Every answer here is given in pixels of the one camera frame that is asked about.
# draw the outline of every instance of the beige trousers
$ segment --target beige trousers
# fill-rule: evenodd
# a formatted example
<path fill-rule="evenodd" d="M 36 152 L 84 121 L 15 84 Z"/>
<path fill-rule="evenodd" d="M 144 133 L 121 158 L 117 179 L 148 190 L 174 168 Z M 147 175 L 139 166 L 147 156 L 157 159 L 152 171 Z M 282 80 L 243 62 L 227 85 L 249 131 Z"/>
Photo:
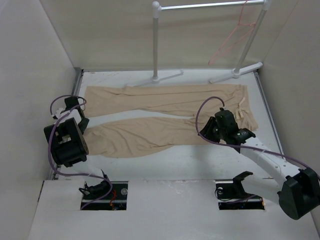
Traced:
<path fill-rule="evenodd" d="M 129 110 L 146 110 L 190 119 L 173 117 L 142 117 L 104 123 L 85 130 L 84 139 L 90 155 L 111 158 L 133 158 L 154 154 L 176 145 L 202 145 L 207 142 L 197 136 L 195 116 L 209 97 L 225 101 L 234 113 L 240 128 L 258 128 L 250 110 L 247 86 L 206 84 L 163 87 L 112 88 L 87 86 L 85 115 L 96 117 Z M 209 101 L 202 109 L 199 129 L 222 104 Z"/>

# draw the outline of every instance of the wall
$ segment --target wall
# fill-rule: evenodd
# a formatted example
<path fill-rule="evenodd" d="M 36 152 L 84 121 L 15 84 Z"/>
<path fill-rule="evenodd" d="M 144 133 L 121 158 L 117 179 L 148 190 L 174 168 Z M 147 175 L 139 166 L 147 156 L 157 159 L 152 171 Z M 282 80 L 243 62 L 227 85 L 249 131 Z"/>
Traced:
<path fill-rule="evenodd" d="M 39 0 L 0 0 L 0 33 L 0 238 L 25 240 L 49 173 L 49 104 L 75 71 Z"/>
<path fill-rule="evenodd" d="M 320 173 L 320 1 L 299 0 L 261 70 L 284 151 Z M 318 232 L 320 207 L 313 212 Z"/>
<path fill-rule="evenodd" d="M 276 0 L 265 17 L 245 64 L 262 61 L 298 0 Z M 152 67 L 153 0 L 41 0 L 72 63 L 85 69 Z M 229 0 L 159 0 L 162 6 Z M 248 6 L 244 23 L 257 19 L 261 6 Z M 206 68 L 211 55 L 237 25 L 241 7 L 167 11 L 159 19 L 159 65 Z M 246 32 L 242 27 L 232 43 Z M 234 67 L 246 40 L 214 68 Z"/>

